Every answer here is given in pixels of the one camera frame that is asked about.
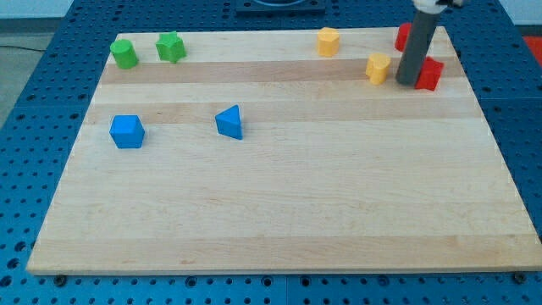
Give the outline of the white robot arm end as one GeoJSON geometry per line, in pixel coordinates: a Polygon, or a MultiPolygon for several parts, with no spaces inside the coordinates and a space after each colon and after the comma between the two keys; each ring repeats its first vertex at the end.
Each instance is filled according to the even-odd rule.
{"type": "Polygon", "coordinates": [[[469,0],[412,0],[414,7],[426,14],[441,14],[446,8],[461,8],[470,3],[469,0]]]}

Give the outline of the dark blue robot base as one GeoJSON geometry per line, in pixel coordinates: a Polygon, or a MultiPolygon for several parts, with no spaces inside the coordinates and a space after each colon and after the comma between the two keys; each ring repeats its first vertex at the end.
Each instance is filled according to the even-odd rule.
{"type": "Polygon", "coordinates": [[[326,0],[235,0],[235,14],[323,14],[326,0]]]}

